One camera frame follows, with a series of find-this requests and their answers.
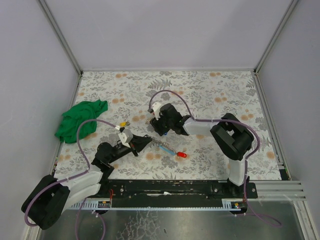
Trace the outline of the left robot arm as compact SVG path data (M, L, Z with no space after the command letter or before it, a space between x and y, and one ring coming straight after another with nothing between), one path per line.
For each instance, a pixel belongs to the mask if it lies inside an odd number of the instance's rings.
M101 181L107 179L114 170L111 163L128 154L137 157L152 142L148 135L134 135L126 139L121 133L119 138L114 146L108 142L98 145L89 169L64 179L55 178L51 174L44 176L21 206L25 223L30 227L38 226L47 230L65 210L99 192Z

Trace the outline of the red tag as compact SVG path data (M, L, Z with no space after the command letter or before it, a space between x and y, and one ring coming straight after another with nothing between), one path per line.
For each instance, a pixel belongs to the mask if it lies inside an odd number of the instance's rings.
M187 158L188 155L185 152L177 152L176 155L180 158Z

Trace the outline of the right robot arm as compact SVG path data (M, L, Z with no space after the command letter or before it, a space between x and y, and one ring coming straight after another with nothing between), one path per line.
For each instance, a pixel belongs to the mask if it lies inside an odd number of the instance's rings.
M170 103L159 102L150 105L148 112L154 115L150 124L160 136L172 130L177 135L213 137L229 159L228 180L236 186L247 181L247 159L260 148L260 138L233 114L227 113L221 119L197 119L191 114L181 115Z

